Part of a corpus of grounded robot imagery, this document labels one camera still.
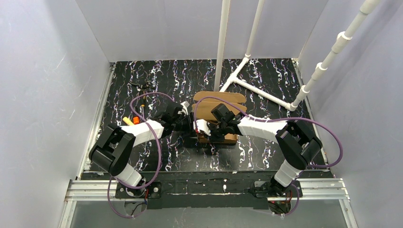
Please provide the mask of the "brown cardboard box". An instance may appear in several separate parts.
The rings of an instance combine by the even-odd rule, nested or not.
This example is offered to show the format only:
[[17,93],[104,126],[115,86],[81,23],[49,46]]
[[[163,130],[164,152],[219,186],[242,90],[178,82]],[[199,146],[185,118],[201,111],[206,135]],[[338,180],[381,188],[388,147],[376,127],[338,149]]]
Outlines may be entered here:
[[[239,93],[232,92],[213,92],[200,91],[193,97],[195,104],[192,105],[192,111],[195,114],[196,120],[204,119],[217,122],[234,121],[236,115],[246,111],[243,105],[246,102],[246,97]],[[236,142],[209,142],[209,136],[197,134],[197,139],[200,143],[218,143],[234,145]]]

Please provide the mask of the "orange black marker pen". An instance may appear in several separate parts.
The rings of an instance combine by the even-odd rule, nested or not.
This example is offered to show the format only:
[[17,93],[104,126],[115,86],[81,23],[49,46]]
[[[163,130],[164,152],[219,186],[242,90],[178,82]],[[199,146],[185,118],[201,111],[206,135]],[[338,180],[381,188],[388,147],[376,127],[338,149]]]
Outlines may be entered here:
[[136,117],[133,118],[133,123],[134,123],[134,124],[139,124],[139,123],[140,123],[140,119],[139,119],[138,116],[136,116]]

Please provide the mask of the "pale yellow marker pen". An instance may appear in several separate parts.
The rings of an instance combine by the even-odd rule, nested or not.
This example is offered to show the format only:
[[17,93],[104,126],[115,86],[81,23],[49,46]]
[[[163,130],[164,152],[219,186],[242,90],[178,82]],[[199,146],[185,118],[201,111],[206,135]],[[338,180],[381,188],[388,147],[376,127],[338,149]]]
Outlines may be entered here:
[[133,126],[134,125],[134,123],[128,117],[123,117],[122,121],[128,126]]

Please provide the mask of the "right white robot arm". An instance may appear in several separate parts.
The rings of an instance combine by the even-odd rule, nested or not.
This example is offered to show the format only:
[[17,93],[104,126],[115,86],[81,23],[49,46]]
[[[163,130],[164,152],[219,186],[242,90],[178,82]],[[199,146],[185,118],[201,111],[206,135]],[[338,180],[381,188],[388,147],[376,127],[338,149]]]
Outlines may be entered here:
[[257,118],[242,112],[235,114],[219,104],[211,111],[216,125],[208,125],[209,139],[220,142],[227,134],[256,136],[279,145],[285,160],[270,182],[254,187],[255,193],[282,195],[305,170],[323,144],[302,120],[275,121]]

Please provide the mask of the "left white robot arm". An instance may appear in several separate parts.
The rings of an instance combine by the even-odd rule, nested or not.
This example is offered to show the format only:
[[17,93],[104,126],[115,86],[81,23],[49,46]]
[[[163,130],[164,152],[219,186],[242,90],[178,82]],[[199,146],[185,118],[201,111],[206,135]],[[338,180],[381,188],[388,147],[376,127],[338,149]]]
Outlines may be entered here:
[[169,102],[166,110],[143,123],[131,126],[109,124],[89,152],[89,159],[125,186],[140,188],[143,176],[128,164],[133,147],[159,140],[173,132],[190,133],[192,117],[188,102]]

